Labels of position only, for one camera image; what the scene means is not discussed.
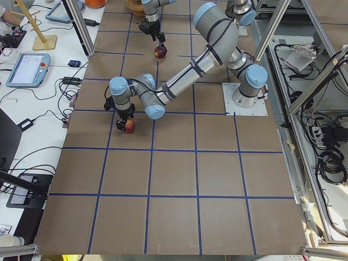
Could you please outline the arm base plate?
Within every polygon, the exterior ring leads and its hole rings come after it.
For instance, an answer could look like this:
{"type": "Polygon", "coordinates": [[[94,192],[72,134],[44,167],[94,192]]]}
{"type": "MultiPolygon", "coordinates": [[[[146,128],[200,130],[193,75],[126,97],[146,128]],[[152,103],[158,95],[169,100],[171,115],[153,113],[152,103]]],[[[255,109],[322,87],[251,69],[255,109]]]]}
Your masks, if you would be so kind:
{"type": "Polygon", "coordinates": [[[239,91],[239,83],[222,83],[225,114],[227,116],[268,116],[264,94],[261,89],[258,96],[244,97],[239,91]]]}

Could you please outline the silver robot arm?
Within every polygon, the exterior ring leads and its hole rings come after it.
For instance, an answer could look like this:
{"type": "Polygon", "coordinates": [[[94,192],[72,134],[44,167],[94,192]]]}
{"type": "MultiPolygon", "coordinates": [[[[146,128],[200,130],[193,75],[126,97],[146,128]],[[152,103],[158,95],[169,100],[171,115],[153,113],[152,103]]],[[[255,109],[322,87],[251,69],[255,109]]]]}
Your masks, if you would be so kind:
{"type": "Polygon", "coordinates": [[[175,3],[176,0],[142,0],[141,4],[145,13],[143,23],[138,23],[139,29],[146,35],[150,35],[153,41],[159,40],[160,47],[165,47],[165,35],[161,31],[158,8],[175,3]]]}
{"type": "Polygon", "coordinates": [[[238,44],[238,29],[233,19],[212,2],[199,7],[193,19],[196,30],[206,40],[204,51],[172,78],[156,88],[151,74],[134,78],[114,77],[109,82],[111,96],[105,110],[116,109],[119,119],[116,128],[126,131],[134,117],[135,106],[130,98],[138,96],[146,115],[157,120],[165,114],[165,106],[175,100],[185,89],[206,76],[214,66],[225,64],[239,79],[239,87],[232,94],[233,103],[243,109],[252,108],[261,88],[268,79],[262,66],[250,62],[238,44]]]}

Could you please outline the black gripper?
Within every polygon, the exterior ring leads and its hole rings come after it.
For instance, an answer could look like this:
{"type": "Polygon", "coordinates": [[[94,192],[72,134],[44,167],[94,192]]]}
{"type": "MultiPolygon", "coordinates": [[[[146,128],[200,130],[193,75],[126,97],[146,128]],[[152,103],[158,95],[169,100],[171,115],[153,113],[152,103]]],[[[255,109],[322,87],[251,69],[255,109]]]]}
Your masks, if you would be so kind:
{"type": "Polygon", "coordinates": [[[163,32],[160,32],[160,21],[143,21],[138,24],[139,29],[146,35],[151,35],[153,41],[159,40],[159,46],[164,47],[166,41],[165,35],[163,32]]]}
{"type": "Polygon", "coordinates": [[[129,118],[134,118],[134,112],[135,112],[135,105],[133,103],[130,104],[130,106],[125,109],[117,109],[117,114],[120,117],[116,122],[116,128],[120,131],[126,131],[126,122],[129,118]]]}

